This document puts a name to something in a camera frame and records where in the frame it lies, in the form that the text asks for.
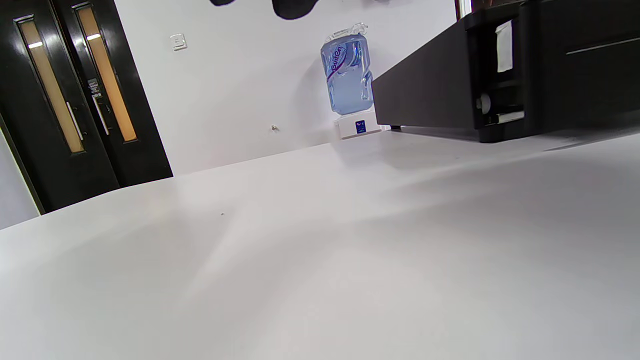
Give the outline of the person's left hand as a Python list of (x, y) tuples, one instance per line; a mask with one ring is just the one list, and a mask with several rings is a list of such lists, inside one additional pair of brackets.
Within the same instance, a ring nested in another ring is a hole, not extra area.
[(274, 13), (279, 18), (292, 21), (310, 14), (318, 0), (271, 0), (270, 2)]

